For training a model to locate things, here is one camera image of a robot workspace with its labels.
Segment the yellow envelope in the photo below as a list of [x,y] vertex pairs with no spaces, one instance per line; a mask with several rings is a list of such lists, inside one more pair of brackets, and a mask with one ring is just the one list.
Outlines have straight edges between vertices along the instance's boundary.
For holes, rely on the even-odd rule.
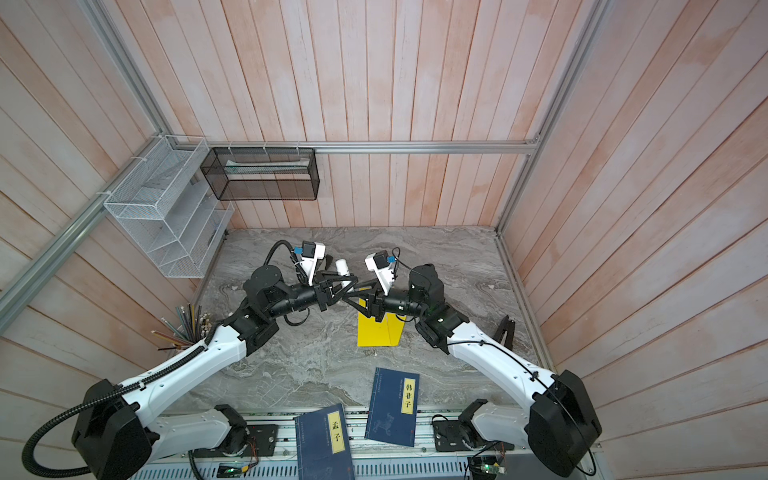
[[400,343],[407,318],[386,313],[381,322],[373,317],[358,314],[357,346],[368,347],[395,347]]

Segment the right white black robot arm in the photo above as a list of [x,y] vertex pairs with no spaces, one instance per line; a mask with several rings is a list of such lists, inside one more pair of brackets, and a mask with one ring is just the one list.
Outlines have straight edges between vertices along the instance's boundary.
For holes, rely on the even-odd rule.
[[528,448],[561,477],[591,457],[602,426],[579,376],[537,366],[483,332],[448,303],[433,265],[413,268],[405,289],[394,287],[393,280],[393,274],[384,271],[374,280],[346,281],[341,291],[345,302],[366,316],[393,313],[413,318],[431,347],[471,365],[522,408],[522,414],[509,414],[489,402],[467,408],[464,421],[473,434],[485,442]]

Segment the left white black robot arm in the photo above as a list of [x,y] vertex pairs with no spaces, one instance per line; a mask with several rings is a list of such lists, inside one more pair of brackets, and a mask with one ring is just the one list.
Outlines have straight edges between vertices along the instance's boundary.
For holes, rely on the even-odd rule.
[[[177,399],[225,367],[260,349],[279,330],[278,318],[312,306],[320,310],[344,299],[357,283],[348,270],[321,271],[325,257],[320,243],[298,248],[286,240],[297,283],[285,282],[281,270],[264,262],[245,281],[245,297],[235,311],[216,323],[204,338],[175,357],[119,384],[102,380],[83,402],[37,429],[21,453],[24,468],[42,478],[69,478],[92,474],[98,479],[128,479],[159,455],[170,435],[154,421]],[[38,462],[35,449],[43,437],[70,418],[76,420],[72,444],[85,466],[54,469]]]

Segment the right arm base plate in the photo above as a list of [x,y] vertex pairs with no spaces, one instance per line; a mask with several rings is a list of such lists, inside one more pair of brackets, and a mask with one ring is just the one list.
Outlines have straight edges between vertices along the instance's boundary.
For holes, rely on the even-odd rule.
[[451,420],[441,414],[434,415],[430,424],[438,452],[479,450],[494,442],[513,443],[518,433],[516,427],[488,422],[477,429],[471,420]]

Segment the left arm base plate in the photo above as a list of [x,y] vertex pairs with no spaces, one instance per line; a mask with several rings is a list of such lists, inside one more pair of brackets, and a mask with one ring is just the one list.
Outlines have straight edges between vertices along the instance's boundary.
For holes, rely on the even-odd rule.
[[278,439],[277,424],[248,424],[235,426],[221,445],[212,449],[193,451],[196,458],[234,457],[256,458],[274,455]]

